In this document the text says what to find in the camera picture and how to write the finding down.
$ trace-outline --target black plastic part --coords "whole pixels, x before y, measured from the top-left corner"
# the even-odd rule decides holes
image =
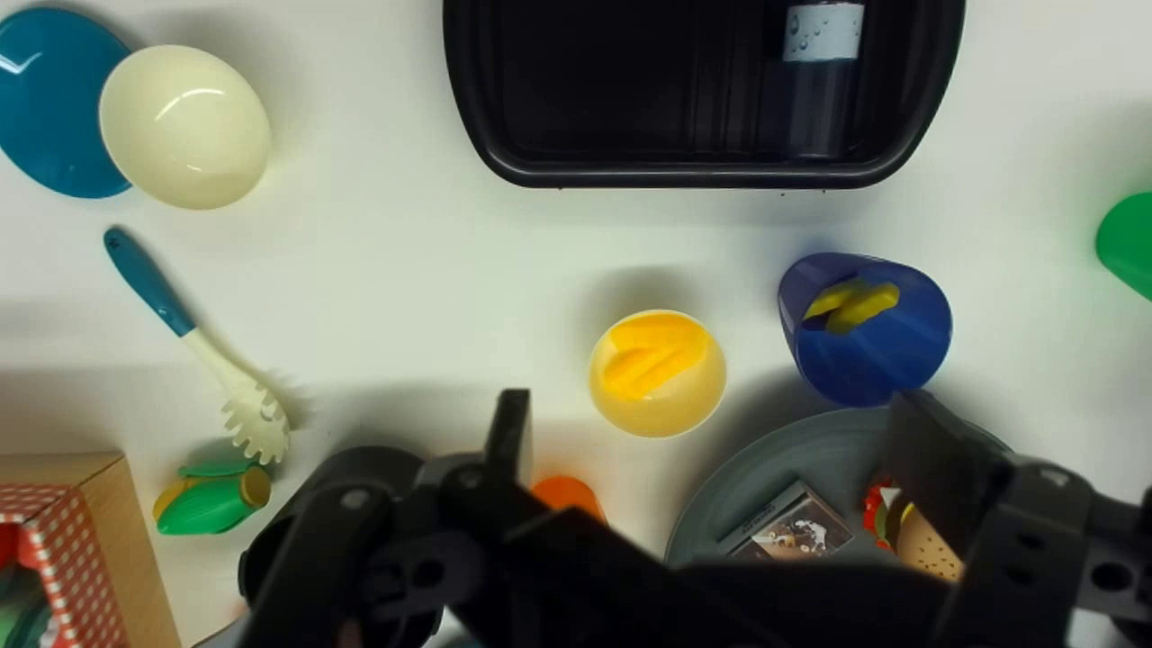
[[[448,0],[482,163],[527,188],[864,188],[930,128],[965,0],[868,0],[846,143],[788,156],[788,0]]]

